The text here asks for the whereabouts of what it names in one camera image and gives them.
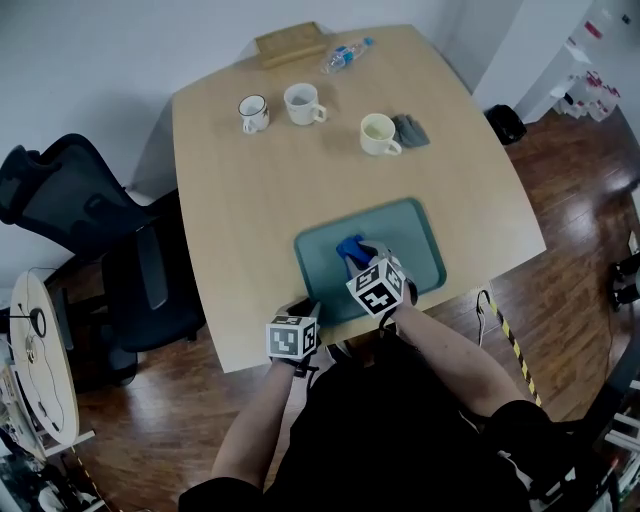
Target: mug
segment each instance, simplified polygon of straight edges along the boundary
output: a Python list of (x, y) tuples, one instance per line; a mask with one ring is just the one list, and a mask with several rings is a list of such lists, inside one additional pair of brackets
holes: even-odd
[(269, 126), (269, 107), (262, 96), (247, 96), (238, 105), (238, 112), (242, 116), (244, 133), (256, 133)]
[(327, 120), (327, 109), (318, 103), (318, 91), (311, 84), (295, 84), (284, 92), (284, 103), (291, 120), (300, 126)]
[(402, 153), (402, 147), (393, 136), (396, 126), (383, 114), (369, 114), (360, 123), (360, 145), (366, 153), (373, 156)]

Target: white cube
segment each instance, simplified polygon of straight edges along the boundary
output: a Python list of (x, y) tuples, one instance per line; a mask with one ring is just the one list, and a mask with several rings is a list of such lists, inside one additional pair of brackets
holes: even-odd
[(278, 315), (267, 324), (267, 355), (303, 359), (316, 349), (317, 319)]
[(373, 318), (402, 303), (405, 276), (387, 259), (361, 272), (347, 283), (356, 301)]

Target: trash can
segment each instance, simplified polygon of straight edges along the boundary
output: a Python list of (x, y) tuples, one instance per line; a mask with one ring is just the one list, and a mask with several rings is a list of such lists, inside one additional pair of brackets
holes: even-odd
[(485, 117), (503, 146), (518, 142), (527, 129), (513, 109), (507, 105), (496, 105), (485, 112)]

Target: floor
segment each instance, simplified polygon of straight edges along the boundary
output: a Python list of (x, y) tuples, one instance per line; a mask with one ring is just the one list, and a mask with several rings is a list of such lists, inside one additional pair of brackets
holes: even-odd
[[(554, 420), (580, 418), (625, 346), (604, 282), (608, 264), (628, 254), (629, 232), (637, 226), (625, 191), (640, 176), (640, 150), (618, 113), (602, 124), (550, 113), (508, 154), (547, 251), (485, 287), (518, 338), (545, 410)], [(91, 296), (100, 290), (99, 266), (64, 281), (72, 301)], [(475, 295), (428, 313), (476, 339)], [(487, 328), (484, 347), (526, 393), (491, 315)], [(141, 356), (129, 386), (78, 397), (83, 428), (97, 433), (78, 452), (115, 509), (173, 511), (181, 492), (207, 478), (226, 430), (266, 367), (225, 375), (206, 329), (196, 342)], [(295, 384), (270, 480), (304, 405), (303, 386)]]

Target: chair backrest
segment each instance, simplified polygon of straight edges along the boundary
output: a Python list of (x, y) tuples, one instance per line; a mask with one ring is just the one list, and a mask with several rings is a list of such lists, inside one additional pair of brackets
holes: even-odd
[(65, 135), (42, 155), (17, 146), (0, 167), (0, 221), (83, 259), (97, 258), (152, 220), (81, 135)]

